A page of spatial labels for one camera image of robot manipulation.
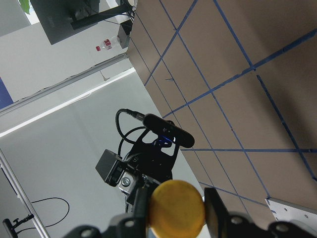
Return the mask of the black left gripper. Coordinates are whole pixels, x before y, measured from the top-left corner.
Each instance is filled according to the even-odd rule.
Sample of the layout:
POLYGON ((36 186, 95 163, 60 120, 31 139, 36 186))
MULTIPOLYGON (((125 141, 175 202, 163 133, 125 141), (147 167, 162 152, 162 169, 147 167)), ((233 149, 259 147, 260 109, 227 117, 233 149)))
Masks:
POLYGON ((119 186, 125 195, 125 212, 132 210, 138 188, 145 185, 153 191, 159 183, 172 179, 172 168, 179 149, 175 135, 159 134, 153 142, 147 143, 143 139, 150 130, 144 129, 138 139, 133 141, 128 136, 135 131, 136 128, 123 133, 118 129, 121 136, 118 154, 121 154, 124 141, 132 144, 123 160, 116 153, 105 149, 95 167, 105 183, 119 186))

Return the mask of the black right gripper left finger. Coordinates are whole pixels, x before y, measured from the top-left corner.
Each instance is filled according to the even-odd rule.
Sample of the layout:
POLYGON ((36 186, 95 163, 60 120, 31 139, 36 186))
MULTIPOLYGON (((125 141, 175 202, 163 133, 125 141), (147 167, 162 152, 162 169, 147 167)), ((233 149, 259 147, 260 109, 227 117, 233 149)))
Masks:
POLYGON ((129 238, 146 238, 148 236, 149 188, 137 189, 132 217, 128 220, 129 238))

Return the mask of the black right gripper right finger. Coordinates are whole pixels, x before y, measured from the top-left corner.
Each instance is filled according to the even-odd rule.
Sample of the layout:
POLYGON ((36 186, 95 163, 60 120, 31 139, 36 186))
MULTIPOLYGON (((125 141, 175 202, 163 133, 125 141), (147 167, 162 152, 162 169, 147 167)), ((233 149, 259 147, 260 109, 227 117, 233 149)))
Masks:
POLYGON ((206 225, 212 238, 226 238, 228 210, 215 188, 204 189, 206 225))

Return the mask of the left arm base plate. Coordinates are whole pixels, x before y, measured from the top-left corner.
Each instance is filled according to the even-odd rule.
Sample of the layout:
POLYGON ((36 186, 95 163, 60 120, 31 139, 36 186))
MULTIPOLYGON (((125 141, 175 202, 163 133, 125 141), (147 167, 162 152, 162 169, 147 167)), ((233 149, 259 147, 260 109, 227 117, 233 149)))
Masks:
POLYGON ((275 198, 265 201, 278 221, 299 221, 311 227, 317 225, 317 211, 314 209, 275 198))

